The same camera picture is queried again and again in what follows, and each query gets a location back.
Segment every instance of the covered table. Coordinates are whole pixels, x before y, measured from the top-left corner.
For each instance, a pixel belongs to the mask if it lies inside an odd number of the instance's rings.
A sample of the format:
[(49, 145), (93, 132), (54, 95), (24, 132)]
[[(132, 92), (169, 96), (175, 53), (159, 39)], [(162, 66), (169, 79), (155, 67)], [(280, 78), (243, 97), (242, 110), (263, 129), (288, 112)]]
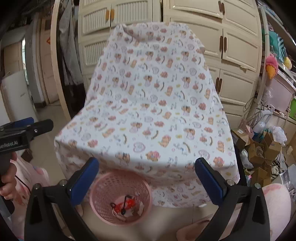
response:
[(151, 186), (153, 204), (164, 207), (210, 200), (194, 172), (199, 157), (237, 183), (234, 145), (204, 50), (186, 24), (118, 25), (84, 108), (55, 138), (65, 177), (94, 156), (98, 176), (134, 171)]

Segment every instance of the metal screw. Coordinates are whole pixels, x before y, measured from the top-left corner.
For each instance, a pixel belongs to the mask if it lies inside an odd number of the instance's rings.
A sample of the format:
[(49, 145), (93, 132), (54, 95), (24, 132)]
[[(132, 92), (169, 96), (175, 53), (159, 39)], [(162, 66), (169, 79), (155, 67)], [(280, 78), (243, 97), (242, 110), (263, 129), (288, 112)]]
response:
[(60, 180), (60, 182), (59, 182), (59, 184), (61, 185), (61, 186), (65, 186), (66, 184), (67, 184), (67, 180), (66, 179), (63, 179), (63, 180)]
[(235, 182), (231, 179), (228, 179), (226, 182), (229, 186), (233, 186), (235, 184)]
[(41, 188), (41, 184), (40, 183), (36, 183), (34, 186), (33, 186), (34, 189), (39, 189)]
[(261, 188), (261, 185), (259, 183), (255, 183), (254, 184), (254, 187), (257, 188), (257, 189), (259, 189), (259, 188)]

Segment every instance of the person's hand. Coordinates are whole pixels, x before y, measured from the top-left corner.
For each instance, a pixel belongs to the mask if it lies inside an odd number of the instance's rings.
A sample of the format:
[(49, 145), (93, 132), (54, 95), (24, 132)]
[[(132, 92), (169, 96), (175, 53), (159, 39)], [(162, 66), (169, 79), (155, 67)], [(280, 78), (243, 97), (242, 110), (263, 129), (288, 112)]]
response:
[[(15, 152), (12, 153), (11, 159), (16, 161), (17, 154)], [(17, 194), (17, 190), (15, 186), (17, 181), (15, 179), (15, 174), (17, 172), (17, 167), (10, 163), (7, 173), (1, 176), (1, 181), (5, 184), (3, 187), (0, 188), (0, 195), (3, 196), (6, 200), (14, 199)]]

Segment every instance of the plastic bag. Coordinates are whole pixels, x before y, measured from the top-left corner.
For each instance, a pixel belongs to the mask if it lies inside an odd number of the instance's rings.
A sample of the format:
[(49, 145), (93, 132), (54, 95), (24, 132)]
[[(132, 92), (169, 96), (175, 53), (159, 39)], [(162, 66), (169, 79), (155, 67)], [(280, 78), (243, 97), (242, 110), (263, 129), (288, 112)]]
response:
[(285, 141), (287, 141), (287, 137), (284, 130), (279, 126), (271, 126), (269, 127), (269, 129), (272, 130), (272, 137), (274, 138), (274, 141), (281, 143), (282, 146), (285, 146)]
[(239, 155), (242, 160), (242, 165), (247, 169), (252, 169), (253, 165), (252, 165), (252, 163), (249, 162), (248, 152), (244, 149), (244, 150), (242, 150), (242, 152)]

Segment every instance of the black cable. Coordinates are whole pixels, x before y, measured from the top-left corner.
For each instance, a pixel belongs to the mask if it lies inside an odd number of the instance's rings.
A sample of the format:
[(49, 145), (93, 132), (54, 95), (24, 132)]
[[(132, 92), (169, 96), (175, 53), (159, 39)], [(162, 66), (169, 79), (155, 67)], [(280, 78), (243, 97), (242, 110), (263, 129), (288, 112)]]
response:
[(29, 189), (29, 187), (21, 180), (19, 179), (19, 177), (17, 175), (15, 175), (15, 177), (22, 183), (26, 186), (26, 188), (28, 188), (29, 192), (31, 193), (31, 190)]

